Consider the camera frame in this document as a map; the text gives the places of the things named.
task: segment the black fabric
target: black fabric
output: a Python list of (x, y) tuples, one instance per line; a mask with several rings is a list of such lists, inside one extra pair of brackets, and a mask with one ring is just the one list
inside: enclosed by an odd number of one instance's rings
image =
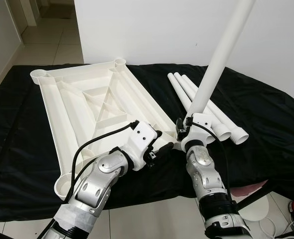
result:
[[(39, 86), (29, 73), (72, 66), (14, 66), (0, 85), (0, 221), (49, 218), (62, 202), (53, 190), (60, 175), (55, 146)], [(185, 110), (167, 73), (186, 74), (198, 85), (206, 70), (175, 64), (128, 68), (174, 122), (185, 116)], [(223, 142), (231, 187), (268, 179), (277, 193), (294, 200), (294, 99), (226, 68), (211, 100), (250, 135), (241, 145)], [(208, 149), (224, 178), (219, 145), (212, 143)], [(120, 178), (105, 209), (178, 195), (195, 197), (185, 165), (183, 152), (162, 152), (153, 168)]]

